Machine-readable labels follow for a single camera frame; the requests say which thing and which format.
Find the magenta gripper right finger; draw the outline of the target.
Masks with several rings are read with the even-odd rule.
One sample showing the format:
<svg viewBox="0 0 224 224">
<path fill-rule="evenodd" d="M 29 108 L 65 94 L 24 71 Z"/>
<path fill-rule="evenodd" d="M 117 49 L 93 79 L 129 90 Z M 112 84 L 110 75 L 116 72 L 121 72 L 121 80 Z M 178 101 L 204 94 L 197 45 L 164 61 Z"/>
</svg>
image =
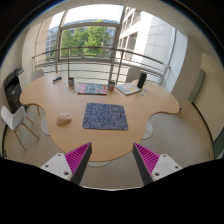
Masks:
<svg viewBox="0 0 224 224">
<path fill-rule="evenodd" d="M 182 169 L 169 155 L 157 154 L 140 144 L 134 143 L 132 152 L 144 185 Z"/>
</svg>

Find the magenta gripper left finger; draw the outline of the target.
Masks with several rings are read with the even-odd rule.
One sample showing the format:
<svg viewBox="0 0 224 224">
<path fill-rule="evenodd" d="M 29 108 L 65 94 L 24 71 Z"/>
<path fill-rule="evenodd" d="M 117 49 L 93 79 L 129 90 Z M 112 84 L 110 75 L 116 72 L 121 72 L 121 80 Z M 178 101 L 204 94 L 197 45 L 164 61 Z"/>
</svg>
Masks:
<svg viewBox="0 0 224 224">
<path fill-rule="evenodd" d="M 86 143 L 66 154 L 57 153 L 41 169 L 79 185 L 91 153 L 92 145 Z"/>
</svg>

